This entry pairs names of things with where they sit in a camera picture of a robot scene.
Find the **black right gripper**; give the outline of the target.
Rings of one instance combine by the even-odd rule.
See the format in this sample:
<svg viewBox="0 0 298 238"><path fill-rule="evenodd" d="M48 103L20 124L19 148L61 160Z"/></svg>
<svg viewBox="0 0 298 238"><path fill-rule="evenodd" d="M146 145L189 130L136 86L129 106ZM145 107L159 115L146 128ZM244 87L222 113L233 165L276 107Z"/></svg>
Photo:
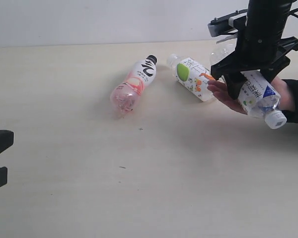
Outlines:
<svg viewBox="0 0 298 238"><path fill-rule="evenodd" d="M259 70L264 79L271 83L277 75L290 64L287 54L298 51L298 38L292 36L284 39L248 39L246 31L239 31L235 51L223 60L211 66L211 75L219 79L220 73L224 75L228 95L236 100L241 88L247 81L243 70Z"/></svg>

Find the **person's open hand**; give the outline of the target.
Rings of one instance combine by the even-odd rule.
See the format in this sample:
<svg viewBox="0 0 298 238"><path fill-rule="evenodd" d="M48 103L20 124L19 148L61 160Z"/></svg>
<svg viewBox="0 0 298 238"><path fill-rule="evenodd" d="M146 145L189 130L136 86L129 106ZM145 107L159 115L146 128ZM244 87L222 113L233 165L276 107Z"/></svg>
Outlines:
<svg viewBox="0 0 298 238"><path fill-rule="evenodd" d="M279 109L282 111L291 111L294 112L295 100L292 92L290 91L289 86L285 81L276 77L271 85L277 90L277 92L281 95L281 101L279 104ZM225 83L210 80L208 81L207 89L212 92L214 97L218 99L221 103L229 107L231 110L246 115L247 112L242 108L240 103L236 100L233 100L227 90L227 85Z"/></svg>

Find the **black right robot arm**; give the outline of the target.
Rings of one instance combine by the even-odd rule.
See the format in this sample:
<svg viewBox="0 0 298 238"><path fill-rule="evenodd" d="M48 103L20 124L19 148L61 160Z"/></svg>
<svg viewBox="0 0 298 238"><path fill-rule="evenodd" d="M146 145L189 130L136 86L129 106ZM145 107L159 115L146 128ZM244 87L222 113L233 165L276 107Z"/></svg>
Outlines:
<svg viewBox="0 0 298 238"><path fill-rule="evenodd" d="M212 37L229 35L236 30L233 53L211 67L211 75L225 79L228 94L237 99L246 81L244 71L258 70L268 82L286 68L291 60L287 53L298 51L296 37L282 38L291 0L251 0L248 8L213 19L208 24Z"/></svg>

